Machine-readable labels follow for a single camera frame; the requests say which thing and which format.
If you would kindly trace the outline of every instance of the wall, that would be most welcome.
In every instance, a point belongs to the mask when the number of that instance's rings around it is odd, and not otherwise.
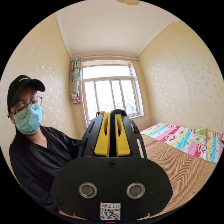
[[[64,45],[55,14],[34,27],[10,57],[0,82],[0,145],[7,164],[15,127],[7,118],[7,93],[10,83],[23,74],[41,80],[46,87],[42,107],[46,110],[42,125],[51,126],[78,138],[71,110],[70,56]]]
[[[97,58],[92,58],[91,60],[123,60],[123,58],[119,57],[113,57],[113,58],[107,58],[107,57],[97,57]],[[133,61],[133,66],[135,69],[135,73],[137,76],[140,92],[141,92],[141,97],[142,97],[142,104],[143,104],[143,110],[144,110],[144,116],[140,116],[137,118],[133,118],[133,121],[137,125],[138,129],[140,131],[148,128],[150,126],[150,107],[149,107],[149,102],[148,102],[148,94],[146,91],[146,85],[145,85],[145,78],[142,74],[140,65],[138,61]],[[82,98],[81,94],[81,85],[79,85],[79,93],[80,93],[80,98]],[[77,130],[79,132],[79,138],[82,138],[86,131],[86,125],[84,122],[84,108],[83,104],[80,103],[78,105],[73,105],[73,111],[75,113],[75,123],[77,125]]]
[[[184,22],[171,23],[139,55],[151,125],[166,122],[222,133],[224,82],[201,38]]]

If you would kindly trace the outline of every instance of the black device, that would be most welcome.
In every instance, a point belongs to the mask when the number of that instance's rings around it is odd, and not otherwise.
[[[51,188],[62,212],[103,223],[154,216],[172,195],[166,172],[147,159],[140,131],[123,110],[91,121],[78,158],[60,169]]]

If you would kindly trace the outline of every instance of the window pane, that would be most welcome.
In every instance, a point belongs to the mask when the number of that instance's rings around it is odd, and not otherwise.
[[[127,115],[137,113],[131,80],[122,80],[121,86],[123,90]]]
[[[97,104],[96,104],[96,97],[95,97],[95,90],[93,82],[85,82],[85,93],[86,93],[86,103],[88,109],[87,120],[92,120],[96,117],[97,111]]]
[[[126,65],[102,65],[83,68],[83,79],[102,78],[110,76],[131,76]]]
[[[113,89],[113,94],[114,94],[115,107],[116,107],[116,109],[124,110],[119,81],[112,80],[111,82],[112,82],[112,89]]]
[[[114,110],[109,80],[96,82],[96,92],[100,111]]]

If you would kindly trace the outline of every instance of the floral curtain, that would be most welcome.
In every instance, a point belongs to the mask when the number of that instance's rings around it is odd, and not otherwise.
[[[79,104],[81,102],[79,96],[79,80],[80,73],[82,68],[82,59],[75,59],[71,61],[71,76],[72,76],[72,85],[73,85],[73,93],[71,97],[74,99],[74,104]]]

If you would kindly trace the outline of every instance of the face mask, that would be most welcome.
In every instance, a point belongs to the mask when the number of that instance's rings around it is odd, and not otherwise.
[[[26,109],[20,111],[17,116],[22,116],[23,113],[26,113]],[[19,119],[17,116],[14,117],[17,129],[27,135],[34,134],[40,127],[40,122],[42,120],[43,110],[40,106],[38,109],[33,109],[31,105],[27,107],[27,115],[24,119]]]

